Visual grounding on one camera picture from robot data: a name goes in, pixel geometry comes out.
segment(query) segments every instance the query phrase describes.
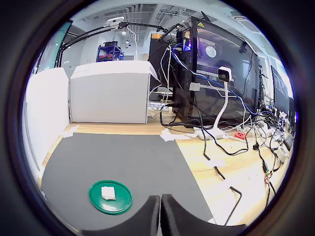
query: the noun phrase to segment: green lid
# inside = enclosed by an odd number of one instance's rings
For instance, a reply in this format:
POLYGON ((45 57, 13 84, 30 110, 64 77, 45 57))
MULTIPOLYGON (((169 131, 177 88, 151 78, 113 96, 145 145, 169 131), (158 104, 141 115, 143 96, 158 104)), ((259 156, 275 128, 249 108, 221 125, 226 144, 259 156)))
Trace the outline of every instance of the green lid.
POLYGON ((90 187, 91 203, 101 212, 109 215, 118 215, 126 212, 132 205, 132 195, 122 183, 113 180, 101 180, 90 187), (102 197, 102 187, 114 187, 116 200, 105 200, 102 197))

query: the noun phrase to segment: black computer case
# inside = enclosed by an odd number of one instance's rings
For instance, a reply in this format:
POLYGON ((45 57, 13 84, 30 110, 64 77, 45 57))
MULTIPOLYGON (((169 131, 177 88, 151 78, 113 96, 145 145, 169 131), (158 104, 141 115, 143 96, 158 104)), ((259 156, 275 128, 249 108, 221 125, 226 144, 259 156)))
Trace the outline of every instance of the black computer case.
MULTIPOLYGON (((259 97, 259 68, 257 55, 252 51, 244 40, 234 36, 226 30, 206 22, 199 20, 195 17, 191 17, 189 23, 182 27, 178 33, 177 38, 180 42, 185 42, 187 46, 187 40, 184 41, 184 37, 187 36, 186 31, 190 30, 191 46, 190 50, 184 49, 185 45, 182 46, 182 51, 177 52, 179 59, 187 65, 187 67, 197 73, 205 75, 208 79, 213 80, 223 85, 223 82, 216 78, 217 68, 220 66, 227 66, 232 69, 232 79, 228 84, 228 88, 233 90, 238 96, 240 96, 244 103, 248 106, 251 111, 256 112, 258 107, 259 97), (208 30, 212 30, 210 39, 208 40, 208 30), (224 43, 221 41, 226 40, 228 43, 235 45, 236 49, 234 53, 229 57, 228 48, 224 48, 224 43), (216 47, 216 52, 220 55, 216 55, 214 58, 208 58, 205 55, 206 47, 204 44, 216 47), (244 67, 245 61, 248 61, 248 72, 249 75, 245 78, 244 72, 239 67, 244 67)), ((174 65, 178 69, 177 79, 183 90, 176 85, 174 88, 174 100, 178 107, 174 107, 173 111, 178 113, 178 116, 183 122, 189 122, 194 118, 199 118, 199 114, 196 108, 198 105, 201 112, 204 125, 212 125, 224 104, 224 97, 221 97, 218 92, 210 88, 200 88, 200 91, 190 91, 189 86, 191 82, 200 83, 209 86, 208 82, 201 77, 193 76, 189 71, 181 67, 180 65, 174 65)), ((214 82, 211 83, 221 90, 222 87, 216 85, 214 82)), ((221 121, 227 121, 230 123, 241 123, 243 121, 244 107, 238 98, 229 98, 227 108, 221 117, 221 121)))

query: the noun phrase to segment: white stand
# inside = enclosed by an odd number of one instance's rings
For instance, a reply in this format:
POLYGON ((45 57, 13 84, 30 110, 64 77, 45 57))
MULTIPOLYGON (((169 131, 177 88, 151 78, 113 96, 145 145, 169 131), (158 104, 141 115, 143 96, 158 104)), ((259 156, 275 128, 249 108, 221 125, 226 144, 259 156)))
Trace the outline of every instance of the white stand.
MULTIPOLYGON (((216 120, 215 120, 215 123, 213 125, 213 128, 212 129, 209 129, 207 130, 213 137, 215 137, 216 139, 223 139, 223 136, 225 135, 225 133, 220 130, 218 128, 218 123, 219 123, 219 120, 223 114, 223 112, 225 111, 226 107, 227 107, 227 102, 228 102, 228 90, 227 90, 227 82, 224 82, 224 92, 225 92, 225 100, 224 100, 224 105, 222 107, 222 109, 220 110, 216 120)), ((198 133, 198 137, 202 140, 204 140, 204 137, 203 137, 203 133, 201 130, 195 130, 196 133, 198 133)), ((208 139, 209 137, 211 137, 209 134, 207 134, 207 132, 205 132, 205 135, 206 135, 206 139, 208 139)))

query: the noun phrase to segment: ceiling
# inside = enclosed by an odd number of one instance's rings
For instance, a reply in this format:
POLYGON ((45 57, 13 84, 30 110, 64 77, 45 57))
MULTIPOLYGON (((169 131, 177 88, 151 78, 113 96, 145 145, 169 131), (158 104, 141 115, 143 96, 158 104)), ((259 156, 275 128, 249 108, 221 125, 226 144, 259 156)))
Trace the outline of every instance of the ceiling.
MULTIPOLYGON (((116 5, 124 0, 116 1, 107 2, 103 0, 91 4, 71 18, 74 21, 73 25, 84 30, 92 30, 105 25, 108 19, 123 16, 127 22, 169 28, 176 23, 187 20, 191 16, 203 18, 201 12, 192 9, 202 9, 203 0, 189 2, 184 0, 172 1, 181 4, 185 3, 185 5, 190 5, 191 8, 165 3, 133 3, 109 7, 110 4, 116 5)), ((208 6, 204 11, 213 24, 236 36, 243 37, 257 52, 263 52, 264 54, 272 53, 272 56, 277 57, 275 50, 268 40, 266 40, 265 36, 245 16, 242 16, 240 12, 218 0, 209 0, 209 4, 210 7, 208 6)), ((150 31, 154 30, 153 28, 143 26, 130 25, 129 27, 136 33, 136 40, 139 46, 143 45, 150 31)), ((129 32, 127 32, 126 38, 125 36, 122 37, 123 40, 128 40, 131 44, 135 43, 134 35, 129 32)))

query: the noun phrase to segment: gray floor mat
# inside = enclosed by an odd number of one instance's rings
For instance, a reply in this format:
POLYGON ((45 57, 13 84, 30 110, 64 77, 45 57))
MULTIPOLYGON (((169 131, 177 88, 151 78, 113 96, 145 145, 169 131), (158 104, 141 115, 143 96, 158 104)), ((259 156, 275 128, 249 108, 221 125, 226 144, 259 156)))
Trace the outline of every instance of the gray floor mat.
POLYGON ((212 218, 177 143, 165 142, 159 135, 74 133, 63 138, 46 166, 41 189, 56 213, 80 230, 118 225, 132 217, 149 195, 163 193, 173 194, 196 217, 212 218), (90 186, 104 179, 130 189, 129 211, 107 215, 91 204, 90 186))

